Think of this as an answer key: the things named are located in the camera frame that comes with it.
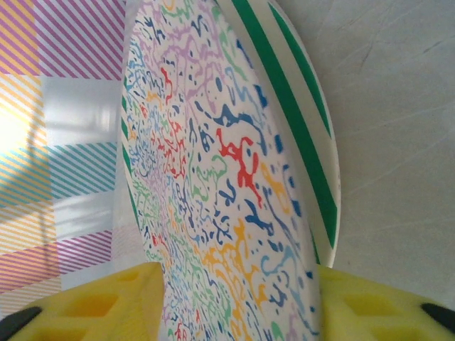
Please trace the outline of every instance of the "white surface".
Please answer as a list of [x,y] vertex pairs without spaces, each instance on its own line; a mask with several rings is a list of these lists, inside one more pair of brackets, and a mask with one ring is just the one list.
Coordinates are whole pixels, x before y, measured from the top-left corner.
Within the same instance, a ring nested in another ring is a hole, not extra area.
[[[128,0],[125,8],[122,79],[127,68],[129,41],[134,27],[134,20],[140,5],[141,0]],[[121,136],[120,124],[117,125],[117,136]],[[129,198],[122,152],[122,143],[119,141],[117,148],[117,171],[115,176],[114,221],[112,224],[111,248],[114,272],[122,271],[147,261],[142,246],[141,235],[139,233],[139,228],[137,227]]]
[[335,267],[455,308],[455,6],[278,0],[331,111]]
[[118,80],[42,77],[48,146],[117,140]]
[[76,272],[60,276],[62,291],[81,286],[91,281],[108,276],[114,272],[112,270],[112,262],[108,261],[103,264],[91,266]]
[[53,200],[55,234],[73,238],[112,228],[112,192]]

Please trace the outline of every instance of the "yellow foam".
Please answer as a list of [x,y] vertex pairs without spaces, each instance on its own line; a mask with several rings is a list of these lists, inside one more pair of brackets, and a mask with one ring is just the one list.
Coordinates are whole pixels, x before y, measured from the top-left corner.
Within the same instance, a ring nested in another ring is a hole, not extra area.
[[434,303],[350,274],[319,267],[325,341],[454,341],[422,303]]
[[11,341],[157,340],[164,281],[145,263],[31,303],[43,309]]
[[[325,341],[450,341],[455,335],[421,308],[431,300],[319,267]],[[164,282],[145,263],[40,299],[43,309],[11,341],[157,340]]]

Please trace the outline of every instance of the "yellow squiggle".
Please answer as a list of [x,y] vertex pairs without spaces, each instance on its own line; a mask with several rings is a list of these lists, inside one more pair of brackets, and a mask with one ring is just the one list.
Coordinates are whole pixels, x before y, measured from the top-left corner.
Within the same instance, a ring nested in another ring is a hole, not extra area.
[[269,183],[270,187],[277,195],[279,205],[282,207],[283,212],[288,215],[291,211],[289,206],[289,198],[287,196],[284,184],[281,181],[273,180],[272,174],[270,174],[267,165],[263,162],[261,162],[261,172],[264,176],[264,179]]
[[128,141],[136,141],[137,139],[137,135],[136,135],[136,132],[133,130],[133,128],[130,127],[130,125],[128,124],[128,128],[129,128],[129,133],[128,133]]
[[160,96],[158,96],[158,94],[152,94],[150,91],[147,92],[147,97],[145,97],[145,100],[147,102],[151,102],[153,101],[154,99],[157,99],[158,100],[158,103],[159,103],[159,109],[162,110],[163,109],[163,102],[161,101],[161,98]]
[[245,223],[243,220],[239,219],[239,225],[234,226],[233,229],[237,235],[235,245],[225,244],[221,249],[217,247],[209,248],[209,252],[205,255],[202,262],[208,266],[210,271],[215,272],[215,275],[226,283],[230,295],[235,301],[232,309],[233,318],[230,321],[232,336],[235,340],[252,341],[251,336],[248,334],[245,321],[243,320],[243,315],[245,314],[243,302],[247,299],[247,293],[244,290],[242,280],[232,270],[236,269],[239,274],[245,276],[255,303],[261,312],[261,303],[267,301],[267,296],[264,292],[264,284],[260,284],[256,287],[257,290],[255,290],[252,283],[254,274],[260,272],[259,268],[255,265],[251,266],[250,271],[247,271],[245,268],[244,261],[248,260],[250,253],[245,237]]
[[172,11],[176,5],[176,0],[172,0],[170,5],[168,5],[165,1],[163,1],[163,4],[164,4],[164,7],[166,7],[166,9],[168,11]]
[[172,209],[173,209],[172,205],[168,205],[168,213],[169,213],[169,217],[171,218],[172,227],[175,231],[178,232],[177,221],[176,221],[176,218],[174,217],[174,212]]

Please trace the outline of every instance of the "striped fabric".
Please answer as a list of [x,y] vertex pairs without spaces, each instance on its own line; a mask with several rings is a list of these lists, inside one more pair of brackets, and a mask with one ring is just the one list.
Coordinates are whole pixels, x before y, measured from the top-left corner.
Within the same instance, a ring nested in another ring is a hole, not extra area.
[[0,25],[0,72],[38,75],[38,41],[33,22],[33,1],[0,1]]
[[123,1],[37,0],[34,9],[44,75],[120,80]]
[[4,207],[0,210],[0,254],[54,242],[54,224],[51,201]]
[[[125,7],[0,1],[0,318],[60,291],[62,276],[71,286],[71,274],[111,259],[117,142],[109,132],[119,102],[109,101],[119,96]],[[103,99],[77,106],[76,78],[103,87]],[[87,120],[79,131],[71,115],[80,110],[88,114],[77,117]]]
[[30,286],[5,291],[0,295],[1,312],[4,315],[15,313],[30,302],[61,291],[60,288],[60,277],[55,277],[33,283]]
[[64,239],[0,256],[0,293],[59,277],[111,259],[112,232]]
[[110,142],[48,147],[52,196],[114,190],[116,151]]
[[271,102],[291,153],[308,212],[316,257],[334,261],[340,219],[340,178],[333,128],[321,88],[303,44],[273,0],[218,2],[235,27]]
[[16,146],[46,144],[37,77],[0,75],[0,112],[0,153]]
[[0,207],[51,199],[46,147],[3,153],[0,164]]

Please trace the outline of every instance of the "red squiggle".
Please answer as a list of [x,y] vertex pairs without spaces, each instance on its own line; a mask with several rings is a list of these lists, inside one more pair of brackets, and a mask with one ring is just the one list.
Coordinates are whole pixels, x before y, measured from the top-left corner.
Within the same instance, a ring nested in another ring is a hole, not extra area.
[[147,109],[144,107],[144,105],[140,104],[139,107],[141,108],[142,115],[144,115],[144,118],[147,118]]
[[239,147],[237,147],[233,143],[229,143],[228,145],[225,145],[223,143],[223,140],[222,140],[221,129],[220,128],[217,129],[216,136],[220,139],[220,143],[221,143],[220,153],[221,153],[221,155],[222,156],[230,156],[235,161],[239,162],[240,170],[239,170],[239,173],[237,174],[237,181],[238,181],[239,187],[247,186],[250,190],[252,190],[253,193],[257,197],[257,204],[259,205],[259,207],[262,208],[262,198],[259,195],[259,193],[257,192],[257,189],[255,187],[255,183],[253,181],[253,175],[256,173],[258,165],[259,165],[259,156],[255,152],[252,154],[252,157],[253,157],[253,169],[252,169],[251,173],[247,172],[247,166],[245,165],[245,162],[243,161],[243,143],[245,142],[248,146],[251,146],[253,144],[253,141],[250,138],[244,136],[240,140],[240,146]]
[[171,126],[171,132],[169,139],[165,137],[164,130],[162,130],[163,140],[166,144],[166,150],[164,146],[164,157],[166,158],[166,165],[164,166],[164,173],[171,172],[172,176],[177,179],[179,176],[185,178],[185,144],[183,137],[178,137],[178,133],[182,132],[182,127],[178,122],[171,119],[171,114],[168,112],[168,122]]
[[172,86],[171,80],[168,78],[168,73],[164,69],[164,67],[161,68],[161,73],[163,74],[164,79],[166,80],[166,87],[167,87],[167,84],[171,85],[171,93],[166,96],[166,104],[168,104],[169,100],[172,98],[173,86]]
[[165,243],[163,235],[162,234],[153,234],[151,236],[151,241],[154,244],[154,247],[159,247],[160,245],[163,245],[163,247],[166,249],[167,254],[169,255],[171,250],[169,250],[168,244]]
[[183,329],[183,328],[184,328],[184,326],[183,326],[182,322],[179,322],[177,324],[177,331],[174,333],[174,335],[177,336],[177,341],[179,341],[179,340],[185,341],[186,340],[186,330]]

